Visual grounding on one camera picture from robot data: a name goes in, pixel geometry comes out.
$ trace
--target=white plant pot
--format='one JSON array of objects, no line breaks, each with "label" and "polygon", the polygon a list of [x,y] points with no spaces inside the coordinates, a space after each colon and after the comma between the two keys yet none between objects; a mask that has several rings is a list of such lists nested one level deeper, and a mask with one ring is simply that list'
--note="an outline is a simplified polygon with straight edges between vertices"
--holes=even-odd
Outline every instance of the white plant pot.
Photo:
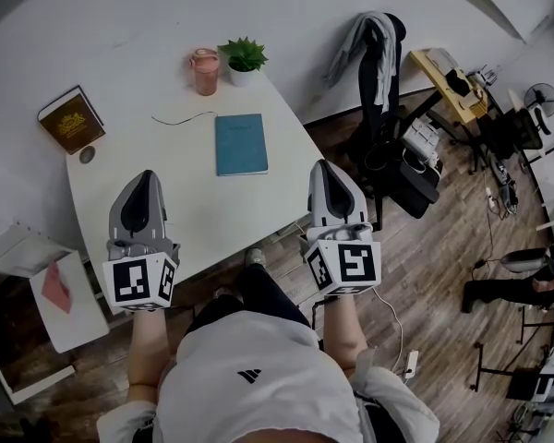
[{"label": "white plant pot", "polygon": [[228,66],[230,69],[230,79],[232,80],[232,83],[236,85],[237,87],[245,87],[247,85],[250,85],[250,83],[257,78],[258,76],[258,70],[249,70],[248,72],[240,72],[238,70],[232,69],[230,66]]}]

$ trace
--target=power strip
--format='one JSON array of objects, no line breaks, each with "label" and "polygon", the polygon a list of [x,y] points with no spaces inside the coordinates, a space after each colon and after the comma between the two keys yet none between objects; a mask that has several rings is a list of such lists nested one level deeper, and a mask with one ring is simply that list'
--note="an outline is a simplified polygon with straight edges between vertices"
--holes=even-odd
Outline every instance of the power strip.
[{"label": "power strip", "polygon": [[411,379],[415,376],[417,361],[418,351],[413,350],[408,354],[408,361],[406,362],[406,369],[404,370],[404,378],[406,380]]}]

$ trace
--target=hand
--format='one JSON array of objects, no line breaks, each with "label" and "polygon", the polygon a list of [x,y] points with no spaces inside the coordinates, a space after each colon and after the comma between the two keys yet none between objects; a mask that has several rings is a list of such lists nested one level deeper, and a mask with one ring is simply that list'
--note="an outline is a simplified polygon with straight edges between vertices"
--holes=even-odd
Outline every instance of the hand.
[{"label": "hand", "polygon": [[534,291],[537,293],[548,292],[551,290],[549,281],[537,281],[533,279],[532,286],[534,287]]}]

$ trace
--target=black and white marker cube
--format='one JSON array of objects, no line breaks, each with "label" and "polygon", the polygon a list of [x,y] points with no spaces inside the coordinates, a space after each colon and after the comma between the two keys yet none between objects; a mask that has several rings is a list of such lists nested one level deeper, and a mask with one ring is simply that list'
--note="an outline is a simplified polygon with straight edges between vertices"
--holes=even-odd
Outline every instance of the black and white marker cube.
[{"label": "black and white marker cube", "polygon": [[379,243],[317,240],[304,259],[324,295],[355,295],[379,285]]},{"label": "black and white marker cube", "polygon": [[176,264],[166,253],[123,257],[102,267],[111,305],[131,311],[170,306]]}]

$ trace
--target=teal notebook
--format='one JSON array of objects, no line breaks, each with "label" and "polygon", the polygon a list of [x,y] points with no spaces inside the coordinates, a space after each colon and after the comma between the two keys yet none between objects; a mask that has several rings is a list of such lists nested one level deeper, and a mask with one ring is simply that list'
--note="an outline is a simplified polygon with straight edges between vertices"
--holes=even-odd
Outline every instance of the teal notebook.
[{"label": "teal notebook", "polygon": [[215,119],[218,175],[266,174],[269,170],[260,114]]}]

